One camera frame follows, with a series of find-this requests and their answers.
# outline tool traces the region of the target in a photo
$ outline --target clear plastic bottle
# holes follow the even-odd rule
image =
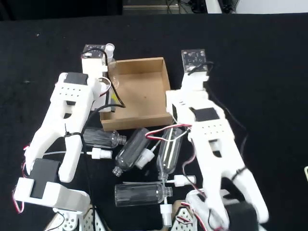
[[[101,128],[87,128],[83,134],[86,145],[92,148],[115,148],[126,142],[126,136],[117,131],[104,131]]]
[[[112,58],[111,62],[108,64],[109,68],[109,77],[112,81],[115,89],[119,87],[119,78],[118,78],[118,68],[117,68],[117,61]]]
[[[164,187],[159,182],[117,184],[115,186],[115,205],[117,207],[155,205],[161,203],[167,196],[172,196],[172,188]]]
[[[165,130],[163,137],[167,140],[173,140],[182,133],[183,131],[180,128],[169,128]],[[180,137],[175,141],[162,141],[160,144],[156,165],[159,172],[158,179],[163,182],[166,182],[168,175],[175,170],[182,138]]]
[[[135,165],[143,150],[148,146],[150,140],[145,137],[147,132],[149,132],[149,130],[146,128],[136,129],[119,154],[115,157],[116,167],[112,172],[117,177],[121,176],[123,171],[130,170]]]

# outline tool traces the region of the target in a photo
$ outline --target circuit board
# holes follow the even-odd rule
[[[85,47],[83,49],[83,53],[88,51],[88,50],[95,49],[95,48],[104,51],[105,45],[90,45],[90,44],[87,44],[87,45],[85,45]],[[103,57],[103,53],[99,50],[89,51],[89,52],[82,55],[82,58],[102,58],[102,57]]]
[[[182,61],[184,72],[190,72],[196,66],[206,62],[204,49],[182,50]],[[203,65],[196,71],[206,71],[206,65]]]

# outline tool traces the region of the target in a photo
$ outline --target white wire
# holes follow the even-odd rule
[[[165,138],[162,137],[157,137],[157,136],[147,136],[147,138],[149,139],[155,139],[155,140],[162,140],[162,141],[167,141],[167,142],[173,142],[176,141],[177,139],[181,138],[182,136],[186,135],[187,131],[183,132],[182,134],[180,134],[179,136],[177,136],[176,138],[172,139],[172,140],[167,140]]]
[[[101,96],[105,95],[109,91],[109,89],[111,88],[111,81],[106,77],[100,77],[100,78],[105,79],[109,83],[107,90],[100,94],[100,97],[101,97]]]

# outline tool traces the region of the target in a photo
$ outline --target black table surface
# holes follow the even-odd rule
[[[43,230],[53,212],[26,204],[17,215],[12,189],[21,176],[23,147],[40,127],[61,72],[81,72],[85,44],[115,44],[116,59],[164,57],[170,85],[183,76],[181,50],[204,48],[215,63],[208,82],[215,95],[247,127],[244,161],[269,209],[268,230],[302,230],[307,224],[308,183],[308,14],[157,15],[94,17],[0,23],[1,226]],[[245,132],[232,119],[240,145]],[[131,131],[122,131],[129,135]],[[63,141],[51,150],[64,150]],[[175,173],[192,154],[183,142]],[[63,156],[50,156],[59,159]],[[113,230],[160,228],[159,206],[116,208],[114,185],[157,179],[155,161],[117,178],[114,160],[89,161],[94,203]],[[187,167],[198,176],[197,162]],[[88,191],[80,160],[74,180],[64,184]],[[173,202],[190,186],[174,189]]]

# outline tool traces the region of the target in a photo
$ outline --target open cardboard box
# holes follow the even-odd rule
[[[166,90],[170,90],[164,58],[117,61],[117,92],[126,108],[101,113],[105,131],[170,125]]]

